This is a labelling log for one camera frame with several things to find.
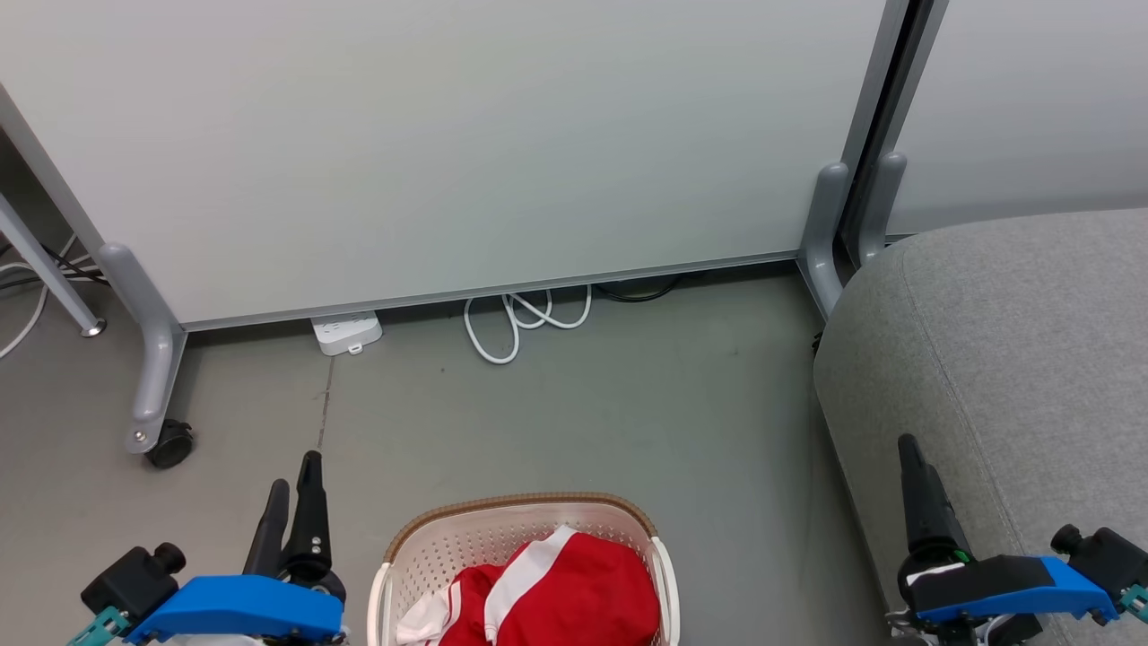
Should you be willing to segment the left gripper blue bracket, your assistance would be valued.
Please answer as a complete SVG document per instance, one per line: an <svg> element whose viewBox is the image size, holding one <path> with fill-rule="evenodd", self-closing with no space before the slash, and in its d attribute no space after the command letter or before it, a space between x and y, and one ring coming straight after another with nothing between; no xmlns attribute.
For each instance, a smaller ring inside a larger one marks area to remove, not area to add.
<svg viewBox="0 0 1148 646"><path fill-rule="evenodd" d="M333 573L320 451L308 450L300 462L296 495L286 544L290 484L276 478L243 575L191 579L144 618L126 643L166 643L174 635L263 635L327 643L341 633L344 604L339 598L347 597L347 589ZM279 575L285 581L267 578Z"/></svg>

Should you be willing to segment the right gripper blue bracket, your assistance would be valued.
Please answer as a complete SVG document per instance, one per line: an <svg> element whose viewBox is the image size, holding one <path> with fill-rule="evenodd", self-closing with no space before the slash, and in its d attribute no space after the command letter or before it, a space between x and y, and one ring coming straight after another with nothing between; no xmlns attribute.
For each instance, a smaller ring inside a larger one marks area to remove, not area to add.
<svg viewBox="0 0 1148 646"><path fill-rule="evenodd" d="M976 560L943 478L918 439L897 439L909 559L898 573L905 609L886 615L894 637L926 645L1021 645L1046 615L1118 618L1106 589L1058 557Z"/></svg>

